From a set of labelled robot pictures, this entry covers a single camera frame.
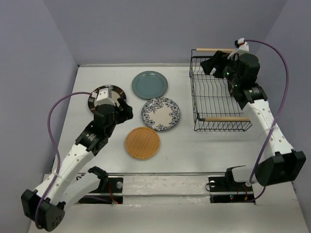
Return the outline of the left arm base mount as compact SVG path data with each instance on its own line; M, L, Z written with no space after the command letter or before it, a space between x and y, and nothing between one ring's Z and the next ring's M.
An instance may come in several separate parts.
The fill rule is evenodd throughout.
M108 178L108 182L100 181L99 186L82 197L79 204L123 204L123 178Z

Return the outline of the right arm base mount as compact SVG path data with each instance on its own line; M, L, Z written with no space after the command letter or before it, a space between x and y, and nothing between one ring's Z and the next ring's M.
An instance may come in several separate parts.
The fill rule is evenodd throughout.
M210 203L255 203L253 188L245 182L234 181L232 170L238 167L228 168L223 176L208 178L205 189L210 193Z

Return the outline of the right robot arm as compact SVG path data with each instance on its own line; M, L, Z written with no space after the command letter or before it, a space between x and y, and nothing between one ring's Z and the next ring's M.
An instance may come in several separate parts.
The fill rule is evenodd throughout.
M225 79L230 95L248 115L258 130L262 148L253 168L233 168L232 174L224 177L228 190L237 189L242 182L270 186L294 181L306 161L302 151L296 151L278 127L270 110L263 88L257 83L260 69L259 59L250 53L226 53L218 50L206 61L201 62L206 75Z

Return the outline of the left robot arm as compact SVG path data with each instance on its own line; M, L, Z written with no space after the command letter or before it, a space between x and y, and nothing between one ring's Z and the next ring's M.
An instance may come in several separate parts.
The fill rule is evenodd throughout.
M133 108L123 98L117 103L98 104L93 120L75 140L63 162L34 190L25 190L21 203L26 217L38 229L53 231L65 216L65 210L90 191L107 188L108 174L94 166L76 183L77 173L108 143L115 127L133 118Z

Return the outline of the small black striped plate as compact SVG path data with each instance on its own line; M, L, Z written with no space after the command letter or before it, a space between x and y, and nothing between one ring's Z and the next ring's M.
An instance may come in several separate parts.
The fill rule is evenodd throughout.
M117 106L119 106L119 103L117 101L118 98L123 98L124 101L126 101L125 92L120 87L115 86L115 85L102 85L96 88L93 92L97 95L99 94L100 91L102 91L105 88L108 88L111 90L112 100L117 104ZM88 105L90 112L95 113L96 106L97 106L96 97L93 97L93 96L89 97L87 100L87 105Z

